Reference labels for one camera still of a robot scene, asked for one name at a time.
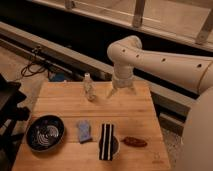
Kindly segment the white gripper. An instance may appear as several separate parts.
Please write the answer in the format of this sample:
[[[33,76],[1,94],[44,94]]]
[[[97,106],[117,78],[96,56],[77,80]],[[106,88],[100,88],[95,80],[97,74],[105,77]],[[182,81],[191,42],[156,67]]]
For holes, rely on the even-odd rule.
[[[122,79],[122,78],[118,78],[116,75],[112,76],[112,85],[113,88],[110,90],[107,98],[110,98],[111,96],[113,96],[118,89],[117,88],[126,88],[128,87],[128,89],[133,92],[136,93],[136,89],[133,86],[133,78],[127,78],[127,79]]]

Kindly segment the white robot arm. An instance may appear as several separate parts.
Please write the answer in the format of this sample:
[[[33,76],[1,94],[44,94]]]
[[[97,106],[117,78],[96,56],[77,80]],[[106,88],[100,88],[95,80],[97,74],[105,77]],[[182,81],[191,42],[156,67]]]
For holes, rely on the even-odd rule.
[[[111,43],[112,84],[133,85],[135,68],[198,95],[182,134],[180,156],[173,171],[213,171],[213,58],[147,51],[137,36]]]

